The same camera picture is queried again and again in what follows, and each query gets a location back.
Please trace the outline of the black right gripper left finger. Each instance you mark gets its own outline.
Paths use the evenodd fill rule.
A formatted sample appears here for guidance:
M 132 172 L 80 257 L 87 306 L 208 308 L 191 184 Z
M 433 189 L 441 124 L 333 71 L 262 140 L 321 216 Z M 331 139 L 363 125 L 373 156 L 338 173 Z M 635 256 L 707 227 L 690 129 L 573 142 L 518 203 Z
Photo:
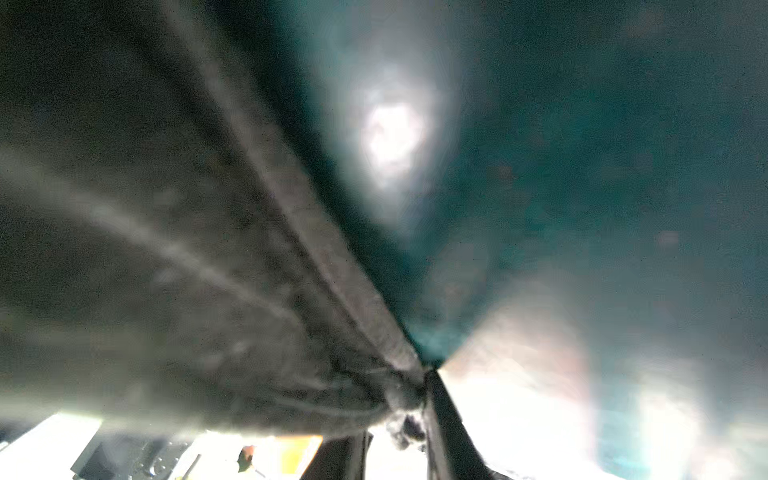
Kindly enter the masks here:
M 301 480 L 364 480 L 372 434 L 324 440 Z

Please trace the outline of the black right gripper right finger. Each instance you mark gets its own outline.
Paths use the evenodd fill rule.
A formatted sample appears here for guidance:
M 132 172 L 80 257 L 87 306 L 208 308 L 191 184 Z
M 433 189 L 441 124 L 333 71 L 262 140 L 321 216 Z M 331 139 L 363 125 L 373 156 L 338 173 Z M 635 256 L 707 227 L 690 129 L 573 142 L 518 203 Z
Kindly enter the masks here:
M 424 381 L 428 479 L 508 479 L 485 464 L 436 370 Z

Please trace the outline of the dark grey pinstriped shirt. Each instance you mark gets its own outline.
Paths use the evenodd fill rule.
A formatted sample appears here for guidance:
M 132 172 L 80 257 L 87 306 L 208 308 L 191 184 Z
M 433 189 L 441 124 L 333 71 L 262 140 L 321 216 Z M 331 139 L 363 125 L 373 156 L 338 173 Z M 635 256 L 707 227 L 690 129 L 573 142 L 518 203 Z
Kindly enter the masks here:
M 205 1 L 1 5 L 1 414 L 344 436 L 424 370 Z

